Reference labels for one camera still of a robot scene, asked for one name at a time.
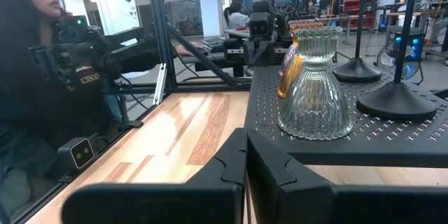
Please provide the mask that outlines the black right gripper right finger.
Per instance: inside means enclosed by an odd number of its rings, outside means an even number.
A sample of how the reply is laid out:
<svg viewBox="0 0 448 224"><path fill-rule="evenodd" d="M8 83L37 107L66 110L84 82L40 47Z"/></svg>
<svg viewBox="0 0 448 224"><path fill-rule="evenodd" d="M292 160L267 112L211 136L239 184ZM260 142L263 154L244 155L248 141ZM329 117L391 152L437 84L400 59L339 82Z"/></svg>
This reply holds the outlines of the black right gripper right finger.
<svg viewBox="0 0 448 224"><path fill-rule="evenodd" d="M337 185L255 130L247 158L258 224L448 224L448 187Z"/></svg>

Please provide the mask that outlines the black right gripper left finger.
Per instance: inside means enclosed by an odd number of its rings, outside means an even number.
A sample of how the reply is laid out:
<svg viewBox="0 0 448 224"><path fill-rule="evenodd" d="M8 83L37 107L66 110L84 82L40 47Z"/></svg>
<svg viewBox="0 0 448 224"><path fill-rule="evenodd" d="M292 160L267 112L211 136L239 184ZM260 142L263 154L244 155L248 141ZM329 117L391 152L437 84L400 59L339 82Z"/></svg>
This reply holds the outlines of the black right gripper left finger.
<svg viewBox="0 0 448 224"><path fill-rule="evenodd" d="M242 224L247 132L237 128L185 183L99 183L62 207L63 224Z"/></svg>

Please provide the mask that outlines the amber ribbed glass candle holder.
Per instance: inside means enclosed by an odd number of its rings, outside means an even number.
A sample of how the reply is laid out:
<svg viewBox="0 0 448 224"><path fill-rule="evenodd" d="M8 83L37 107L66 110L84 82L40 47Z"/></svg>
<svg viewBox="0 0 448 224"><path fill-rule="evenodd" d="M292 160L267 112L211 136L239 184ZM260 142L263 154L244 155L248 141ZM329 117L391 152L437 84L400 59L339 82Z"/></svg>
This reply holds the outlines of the amber ribbed glass candle holder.
<svg viewBox="0 0 448 224"><path fill-rule="evenodd" d="M294 59L292 59L290 64L288 65L288 68L285 71L284 75L281 77L280 85L277 90L277 95L282 99L286 98L289 87L302 72L303 59L298 54L298 38L296 35L296 30L323 26L322 22L316 22L315 20L291 20L288 22L288 24L290 27L292 41L294 44L297 45L297 52Z"/></svg>

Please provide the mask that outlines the clear ribbed glass candle holder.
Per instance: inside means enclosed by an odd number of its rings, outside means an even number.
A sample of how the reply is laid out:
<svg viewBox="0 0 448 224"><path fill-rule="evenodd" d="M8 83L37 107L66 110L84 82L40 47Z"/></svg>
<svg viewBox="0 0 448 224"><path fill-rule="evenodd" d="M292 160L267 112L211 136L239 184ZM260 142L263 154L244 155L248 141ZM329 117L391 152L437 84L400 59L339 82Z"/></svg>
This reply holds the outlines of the clear ribbed glass candle holder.
<svg viewBox="0 0 448 224"><path fill-rule="evenodd" d="M279 112L278 126L284 132L308 140L333 140L352 130L344 91L329 71L341 34L341 27L296 30L303 70Z"/></svg>

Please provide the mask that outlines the tall black candlestick holder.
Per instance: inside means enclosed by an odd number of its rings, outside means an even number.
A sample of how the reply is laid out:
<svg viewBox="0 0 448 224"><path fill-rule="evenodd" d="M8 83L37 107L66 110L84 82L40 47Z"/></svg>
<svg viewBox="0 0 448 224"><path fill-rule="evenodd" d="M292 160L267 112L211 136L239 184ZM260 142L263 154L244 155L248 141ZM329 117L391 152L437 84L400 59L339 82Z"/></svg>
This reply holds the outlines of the tall black candlestick holder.
<svg viewBox="0 0 448 224"><path fill-rule="evenodd" d="M356 108L362 113L395 121L422 121L431 119L436 114L437 108L433 102L414 94L402 81L414 5L415 0L407 0L394 79L385 86L358 97Z"/></svg>
<svg viewBox="0 0 448 224"><path fill-rule="evenodd" d="M337 80L342 82L369 83L381 79L381 71L367 64L360 56L364 7L365 0L360 0L355 56L333 71Z"/></svg>

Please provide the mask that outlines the black keyboard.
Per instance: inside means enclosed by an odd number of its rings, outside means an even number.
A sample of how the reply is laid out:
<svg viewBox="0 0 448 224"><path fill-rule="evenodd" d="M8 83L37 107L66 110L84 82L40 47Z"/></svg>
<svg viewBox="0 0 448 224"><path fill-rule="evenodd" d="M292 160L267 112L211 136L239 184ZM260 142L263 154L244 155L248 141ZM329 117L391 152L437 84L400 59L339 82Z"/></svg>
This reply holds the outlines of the black keyboard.
<svg viewBox="0 0 448 224"><path fill-rule="evenodd" d="M224 51L224 37L213 37L201 40L202 46L210 53L220 53Z"/></svg>

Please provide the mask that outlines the grey desk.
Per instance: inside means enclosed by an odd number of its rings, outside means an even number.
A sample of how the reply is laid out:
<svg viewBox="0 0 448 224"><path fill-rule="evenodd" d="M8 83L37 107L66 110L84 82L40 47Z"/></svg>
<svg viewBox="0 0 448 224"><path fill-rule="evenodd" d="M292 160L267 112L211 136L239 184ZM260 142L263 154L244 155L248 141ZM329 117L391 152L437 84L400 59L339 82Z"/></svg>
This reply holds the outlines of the grey desk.
<svg viewBox="0 0 448 224"><path fill-rule="evenodd" d="M224 45L224 51L223 52L215 52L211 53L207 51L203 46L199 49L199 51L207 57L212 62L215 62L216 64L219 64L223 68L225 68L225 64L229 65L246 65L244 62L244 55L243 55L243 48L240 46L236 49L231 49L230 46L237 44L242 44L244 42L244 39L250 38L250 32L249 29L226 29L225 33L228 34L230 37L237 39L237 42L232 43L231 45ZM230 43L230 39L227 37L225 41Z"/></svg>

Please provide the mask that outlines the person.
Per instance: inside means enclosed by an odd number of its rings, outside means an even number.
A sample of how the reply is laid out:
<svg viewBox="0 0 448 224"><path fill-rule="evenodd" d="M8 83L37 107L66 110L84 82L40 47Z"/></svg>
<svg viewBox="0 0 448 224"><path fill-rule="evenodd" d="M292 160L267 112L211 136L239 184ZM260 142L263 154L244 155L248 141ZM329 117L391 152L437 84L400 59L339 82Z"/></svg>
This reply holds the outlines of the person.
<svg viewBox="0 0 448 224"><path fill-rule="evenodd" d="M240 1L233 1L229 7L223 11L225 22L229 29L245 27L249 22L249 16L242 13L243 5Z"/></svg>
<svg viewBox="0 0 448 224"><path fill-rule="evenodd" d="M103 148L122 120L115 97L102 94L105 77L91 49L71 52L90 29L64 0L0 0L0 224L39 200L68 171L57 150L77 137L98 135ZM122 74L160 62L150 52L123 60Z"/></svg>

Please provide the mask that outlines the black perforated metal shelf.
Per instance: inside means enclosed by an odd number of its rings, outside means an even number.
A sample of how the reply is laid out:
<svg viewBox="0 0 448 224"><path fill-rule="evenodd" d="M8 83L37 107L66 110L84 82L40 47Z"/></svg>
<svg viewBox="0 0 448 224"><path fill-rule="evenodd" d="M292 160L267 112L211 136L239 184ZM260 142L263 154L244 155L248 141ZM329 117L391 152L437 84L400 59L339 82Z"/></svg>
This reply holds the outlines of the black perforated metal shelf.
<svg viewBox="0 0 448 224"><path fill-rule="evenodd" d="M350 134L336 140L310 141L283 132L278 124L283 104L277 94L278 66L254 69L245 127L257 131L283 151L306 165L355 165L380 167L448 168L448 101L408 83L411 92L432 101L437 113L423 122L397 122L372 117L356 110L358 95L392 80L385 73L375 83L343 83L353 121Z"/></svg>

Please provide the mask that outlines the silver aluminium profile strip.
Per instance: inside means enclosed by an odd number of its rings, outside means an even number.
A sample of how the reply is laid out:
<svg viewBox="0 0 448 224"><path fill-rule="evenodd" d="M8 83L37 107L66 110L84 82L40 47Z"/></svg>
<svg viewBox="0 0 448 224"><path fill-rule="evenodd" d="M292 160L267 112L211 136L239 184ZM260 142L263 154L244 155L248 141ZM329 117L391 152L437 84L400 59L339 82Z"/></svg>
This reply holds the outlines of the silver aluminium profile strip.
<svg viewBox="0 0 448 224"><path fill-rule="evenodd" d="M155 86L155 93L153 97L153 105L157 106L163 99L163 95L165 93L165 83L167 78L167 64L162 63L160 65L160 70L157 76L157 83Z"/></svg>

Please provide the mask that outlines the black stand foot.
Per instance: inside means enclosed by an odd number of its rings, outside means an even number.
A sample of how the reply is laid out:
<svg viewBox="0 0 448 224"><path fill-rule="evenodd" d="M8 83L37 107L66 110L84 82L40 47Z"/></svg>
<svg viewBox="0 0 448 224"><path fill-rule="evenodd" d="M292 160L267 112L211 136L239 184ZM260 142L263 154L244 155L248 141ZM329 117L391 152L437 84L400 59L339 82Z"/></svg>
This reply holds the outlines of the black stand foot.
<svg viewBox="0 0 448 224"><path fill-rule="evenodd" d="M125 130L131 130L131 129L138 129L140 127L142 127L144 125L143 122L138 121L138 120L131 120L128 122L124 122L119 126L119 130L120 131L125 131Z"/></svg>

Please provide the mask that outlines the rack with red bins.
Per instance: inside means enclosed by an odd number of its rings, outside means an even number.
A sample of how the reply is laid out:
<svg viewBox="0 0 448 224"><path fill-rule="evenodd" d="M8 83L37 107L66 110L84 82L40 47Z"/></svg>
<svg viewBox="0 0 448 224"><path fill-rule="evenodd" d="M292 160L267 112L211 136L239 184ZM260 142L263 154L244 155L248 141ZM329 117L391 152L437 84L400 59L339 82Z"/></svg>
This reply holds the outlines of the rack with red bins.
<svg viewBox="0 0 448 224"><path fill-rule="evenodd" d="M340 22L343 29L357 30L358 16L361 12L361 4L363 7L363 25L362 29L372 29L377 24L377 3L378 0L339 0L339 14L342 17L348 16Z"/></svg>

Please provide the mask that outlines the round floor fan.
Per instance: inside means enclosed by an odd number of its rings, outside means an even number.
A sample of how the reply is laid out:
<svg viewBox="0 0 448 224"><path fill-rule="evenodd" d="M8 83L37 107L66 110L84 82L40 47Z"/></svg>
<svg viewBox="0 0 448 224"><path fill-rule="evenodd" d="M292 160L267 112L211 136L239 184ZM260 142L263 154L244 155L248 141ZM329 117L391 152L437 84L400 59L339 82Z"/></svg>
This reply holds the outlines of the round floor fan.
<svg viewBox="0 0 448 224"><path fill-rule="evenodd" d="M389 42L387 45L385 45L379 52L377 56L377 61L374 63L374 65L381 69L382 71L388 71L390 74L394 74L396 71L396 67L398 65L398 59L394 59L392 56L392 49L393 49L393 42ZM405 62L404 58L404 64L402 68L402 79L410 79L413 77L417 71L420 68L419 62Z"/></svg>

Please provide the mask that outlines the black computer tower blue lights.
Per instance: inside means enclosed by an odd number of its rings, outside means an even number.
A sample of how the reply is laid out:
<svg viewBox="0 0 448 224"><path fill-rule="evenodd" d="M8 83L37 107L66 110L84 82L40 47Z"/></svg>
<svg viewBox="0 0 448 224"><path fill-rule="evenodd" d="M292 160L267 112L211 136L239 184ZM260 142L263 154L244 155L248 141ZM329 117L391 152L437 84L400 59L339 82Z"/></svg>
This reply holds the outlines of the black computer tower blue lights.
<svg viewBox="0 0 448 224"><path fill-rule="evenodd" d="M395 34L393 41L392 56L395 60L399 58L400 45L403 43L401 33ZM419 62L424 46L424 34L410 34L407 39L405 62Z"/></svg>

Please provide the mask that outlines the black aluminium table frame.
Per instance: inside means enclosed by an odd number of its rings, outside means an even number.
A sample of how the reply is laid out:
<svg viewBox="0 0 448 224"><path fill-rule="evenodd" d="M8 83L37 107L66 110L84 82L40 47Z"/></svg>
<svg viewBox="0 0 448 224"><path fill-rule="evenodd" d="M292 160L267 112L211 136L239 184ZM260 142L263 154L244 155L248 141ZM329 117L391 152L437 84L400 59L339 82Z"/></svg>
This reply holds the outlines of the black aluminium table frame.
<svg viewBox="0 0 448 224"><path fill-rule="evenodd" d="M251 80L241 76L231 77L221 68L205 57L195 46L183 37L178 30L172 27L168 19L163 15L165 11L164 0L151 0L152 12L155 18L155 37L160 64L167 64L167 78L164 87L163 99L173 93L194 92L245 92L251 87ZM73 53L82 51L85 53L91 49L92 61L101 67L101 73L105 77L104 89L101 93L105 96L113 96L116 99L123 95L141 95L155 93L156 83L119 85L115 79L122 77L123 72L118 68L123 60L137 60L137 57L150 52L150 32L142 27L120 31L117 34L100 36L89 31L80 42L70 43L67 48ZM174 72L174 57L177 55L170 46L170 39L175 38L182 46L191 51L193 56L213 75L201 77L197 82L177 82ZM150 113L156 106L146 109Z"/></svg>

